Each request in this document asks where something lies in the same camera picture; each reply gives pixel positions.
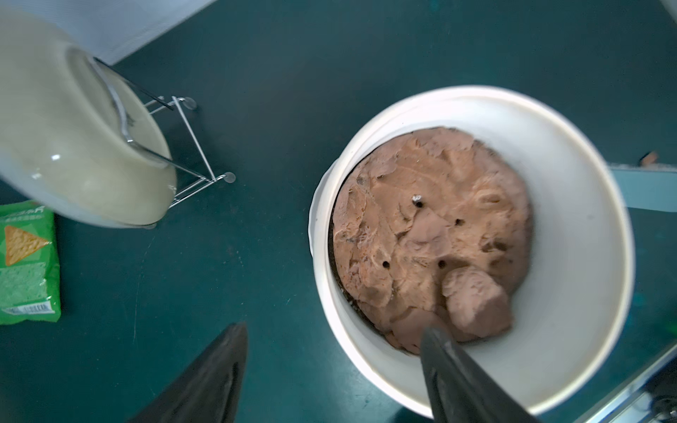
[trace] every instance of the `metal rack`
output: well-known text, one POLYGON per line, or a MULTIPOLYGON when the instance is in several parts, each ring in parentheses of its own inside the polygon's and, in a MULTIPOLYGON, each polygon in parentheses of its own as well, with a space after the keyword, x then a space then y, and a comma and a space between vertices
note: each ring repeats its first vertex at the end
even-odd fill
POLYGON ((180 202, 194 196, 198 192, 204 190, 205 188, 213 185, 214 183, 224 180, 227 183, 233 183, 236 180, 235 174, 232 172, 226 172, 223 174, 220 174, 219 176, 216 176, 214 174, 214 171, 211 168, 211 165, 209 164, 209 161, 207 160, 207 157, 204 155, 204 152, 202 151, 202 146, 200 145, 200 142, 198 141, 198 138, 195 136, 195 132, 193 132, 193 128, 191 127, 190 123, 188 122, 188 119, 185 117, 185 113, 183 112, 183 108, 181 107, 181 104, 185 106, 188 110, 195 110, 198 107, 198 104, 195 102, 190 97, 176 97, 172 96, 172 100, 167 103, 165 101, 165 98, 163 96, 156 96, 147 89, 139 86, 138 84, 131 82, 127 77, 122 75, 120 72, 116 71, 109 65, 107 65, 105 62, 101 61, 98 58, 90 58, 90 64, 91 67, 94 69, 94 72, 97 74, 99 79, 103 82, 103 84, 106 86, 106 89, 108 93, 110 94, 110 97, 113 101, 113 104, 115 106, 115 109, 118 113, 118 119, 120 122, 120 132, 123 134, 123 137, 125 138, 125 141, 132 146, 133 148, 139 150, 140 152, 143 152, 144 154, 147 154, 149 156, 152 156, 153 158, 159 159, 167 164, 170 164, 171 166, 174 166, 176 169, 179 169, 180 171, 189 173, 193 176, 195 176, 197 179, 193 181, 192 183, 188 184, 185 188, 183 188, 181 191, 178 191, 174 195, 174 201, 172 201, 171 205, 169 208, 174 207, 175 205, 179 204, 180 202), (204 166, 206 167, 209 175, 205 176, 202 175, 201 173, 186 167, 170 158, 164 157, 161 154, 158 154, 140 143, 136 142, 134 138, 129 134, 129 129, 128 129, 128 124, 127 124, 127 112, 125 111, 125 107, 122 104, 122 101, 120 100, 120 97, 118 93, 115 91, 115 88, 112 86, 106 75, 104 74, 103 70, 101 69, 101 66, 106 67, 113 73, 117 74, 119 77, 121 77, 124 82, 126 82, 130 87, 136 88, 138 91, 141 91, 142 93, 146 94, 148 97, 151 97, 152 100, 149 102, 145 103, 144 106, 148 108, 153 108, 152 110, 148 110, 148 113, 152 116, 156 114, 157 112, 160 112, 161 110, 176 110, 178 111, 181 120, 183 121, 186 129, 188 130, 188 133, 190 134, 190 137, 193 139, 193 142, 195 143, 195 148, 198 150, 200 153, 200 157, 202 158, 202 162, 204 163, 204 166))

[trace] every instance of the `dark green table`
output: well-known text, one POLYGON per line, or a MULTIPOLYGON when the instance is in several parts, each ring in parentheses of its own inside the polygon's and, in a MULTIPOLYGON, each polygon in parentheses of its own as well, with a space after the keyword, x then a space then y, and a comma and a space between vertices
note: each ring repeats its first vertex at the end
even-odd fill
MULTIPOLYGON (((657 150, 677 162, 677 25, 657 0, 219 0, 118 67, 195 98, 205 152, 238 180, 150 231, 58 219, 64 314, 0 328, 2 421, 120 422, 242 320, 250 358, 238 421, 419 420, 341 351, 306 232, 322 173, 409 95, 507 87, 568 116, 609 161, 657 150)), ((180 151, 179 121, 166 126, 180 151)), ((0 190, 2 202, 20 199, 0 190)), ((624 333, 547 422, 573 420, 675 337, 677 216, 631 216, 637 285, 624 333)))

